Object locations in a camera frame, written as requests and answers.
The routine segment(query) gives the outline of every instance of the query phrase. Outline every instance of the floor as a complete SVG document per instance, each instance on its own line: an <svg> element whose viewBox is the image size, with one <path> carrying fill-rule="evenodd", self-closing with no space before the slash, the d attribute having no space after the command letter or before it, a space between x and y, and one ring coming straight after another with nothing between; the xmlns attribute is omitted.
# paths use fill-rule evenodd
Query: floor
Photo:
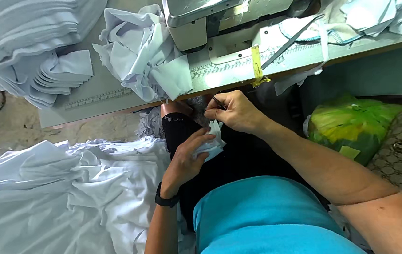
<svg viewBox="0 0 402 254"><path fill-rule="evenodd" d="M140 116L133 113L111 115L58 130L41 129L38 110L24 98L6 95L0 111L0 153L21 150L43 140L53 143L69 140L72 144L86 140L134 141Z"/></svg>

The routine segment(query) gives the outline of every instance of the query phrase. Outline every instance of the person's left hand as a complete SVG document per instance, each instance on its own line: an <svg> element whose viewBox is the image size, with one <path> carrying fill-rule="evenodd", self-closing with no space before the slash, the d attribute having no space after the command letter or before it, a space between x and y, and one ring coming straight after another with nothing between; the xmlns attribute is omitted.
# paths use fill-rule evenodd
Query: person's left hand
<svg viewBox="0 0 402 254"><path fill-rule="evenodd" d="M185 142L176 149L173 159L164 174L160 196L164 199L171 199L179 191L179 187L198 175L204 160L209 153L201 153L196 159L193 153L198 147L215 138L213 134L207 134L206 128L193 133Z"/></svg>

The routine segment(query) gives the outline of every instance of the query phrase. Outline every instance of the black watch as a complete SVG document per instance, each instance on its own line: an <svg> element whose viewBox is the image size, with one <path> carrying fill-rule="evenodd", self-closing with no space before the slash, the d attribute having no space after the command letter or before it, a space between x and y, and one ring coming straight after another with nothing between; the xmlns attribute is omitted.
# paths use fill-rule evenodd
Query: black watch
<svg viewBox="0 0 402 254"><path fill-rule="evenodd" d="M162 182L160 182L159 187L157 187L157 192L155 193L155 203L160 206L169 206L170 208L173 208L179 202L179 192L171 199L164 199L160 197L161 186Z"/></svg>

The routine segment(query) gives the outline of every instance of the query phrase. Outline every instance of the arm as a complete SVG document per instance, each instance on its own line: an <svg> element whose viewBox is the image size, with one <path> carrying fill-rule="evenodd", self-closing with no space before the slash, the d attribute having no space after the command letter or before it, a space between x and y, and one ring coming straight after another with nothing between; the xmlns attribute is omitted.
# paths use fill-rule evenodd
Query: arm
<svg viewBox="0 0 402 254"><path fill-rule="evenodd" d="M201 153L193 159L193 152L202 144L215 138L215 135L205 135L206 129L201 129L190 136L187 141L177 147L176 153L162 179L160 196L164 199L174 197L179 187L195 177L209 156ZM177 248L177 215L176 207L157 205L152 216L146 240L145 254L174 254Z"/></svg>
<svg viewBox="0 0 402 254"><path fill-rule="evenodd" d="M227 110L217 109L211 101L206 117L266 141L319 193L332 203L344 205L339 210L375 251L402 253L402 193L398 188L340 153L273 122L240 91L215 97Z"/></svg>

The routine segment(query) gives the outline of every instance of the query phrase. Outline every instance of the black pants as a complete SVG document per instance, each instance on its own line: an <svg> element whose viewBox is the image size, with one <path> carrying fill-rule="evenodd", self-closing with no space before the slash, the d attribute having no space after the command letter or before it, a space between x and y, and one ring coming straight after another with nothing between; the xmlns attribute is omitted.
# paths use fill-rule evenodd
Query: black pants
<svg viewBox="0 0 402 254"><path fill-rule="evenodd" d="M177 147L201 126L182 113L170 113L162 119L167 147L171 159ZM297 181L317 193L295 169L260 138L232 130L223 125L221 139L226 142L224 151L205 162L200 173L179 189L181 213L187 228L193 231L193 209L211 190L237 180L261 176L282 176Z"/></svg>

